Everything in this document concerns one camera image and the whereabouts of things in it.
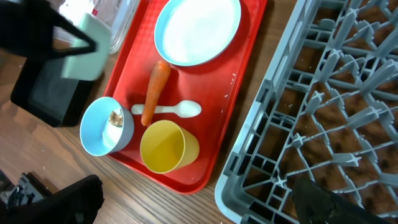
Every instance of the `white spoon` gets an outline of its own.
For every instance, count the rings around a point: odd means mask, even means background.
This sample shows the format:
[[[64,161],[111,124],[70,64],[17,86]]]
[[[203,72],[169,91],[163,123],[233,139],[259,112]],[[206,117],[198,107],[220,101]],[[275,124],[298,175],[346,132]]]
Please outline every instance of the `white spoon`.
[[[144,105],[133,105],[132,114],[142,114]],[[155,113],[175,113],[180,118],[192,118],[201,113],[201,106],[190,100],[183,100],[175,106],[156,106]]]

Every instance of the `black container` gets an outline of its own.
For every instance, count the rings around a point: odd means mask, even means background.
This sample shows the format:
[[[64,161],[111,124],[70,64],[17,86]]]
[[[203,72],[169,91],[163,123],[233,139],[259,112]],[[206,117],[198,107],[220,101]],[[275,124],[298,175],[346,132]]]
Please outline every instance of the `black container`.
[[[11,93],[11,101],[52,127],[79,122],[94,82],[61,78],[64,58],[27,59]]]

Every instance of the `light blue bowl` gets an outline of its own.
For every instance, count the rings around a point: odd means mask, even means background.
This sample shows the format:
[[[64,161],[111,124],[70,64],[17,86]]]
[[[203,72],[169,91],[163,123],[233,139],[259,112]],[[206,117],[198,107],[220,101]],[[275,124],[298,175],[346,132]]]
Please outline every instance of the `light blue bowl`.
[[[109,123],[112,111],[121,109],[123,127]],[[80,141],[86,152],[92,156],[103,156],[116,152],[130,142],[134,132],[134,120],[129,110],[114,98],[102,97],[94,101],[86,110],[80,125]]]
[[[240,20],[239,0],[170,0],[156,22],[155,46],[174,65],[199,65],[227,48]]]

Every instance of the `spoon handle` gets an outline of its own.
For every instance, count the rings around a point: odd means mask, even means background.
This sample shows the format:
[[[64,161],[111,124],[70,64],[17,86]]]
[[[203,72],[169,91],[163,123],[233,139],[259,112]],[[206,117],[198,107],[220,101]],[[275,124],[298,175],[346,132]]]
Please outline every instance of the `spoon handle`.
[[[133,105],[131,107],[132,114],[142,114],[144,112],[144,105]],[[174,113],[173,106],[156,106],[155,113]]]

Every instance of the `orange carrot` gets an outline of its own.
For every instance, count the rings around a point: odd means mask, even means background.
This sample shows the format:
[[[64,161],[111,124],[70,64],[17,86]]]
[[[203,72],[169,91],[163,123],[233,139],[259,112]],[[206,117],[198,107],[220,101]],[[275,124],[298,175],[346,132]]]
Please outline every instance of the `orange carrot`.
[[[144,112],[142,113],[141,123],[144,126],[149,126],[150,121],[155,113],[157,101],[162,93],[164,86],[167,83],[170,75],[170,65],[164,60],[159,60],[149,78],[149,85],[147,96],[145,99]]]

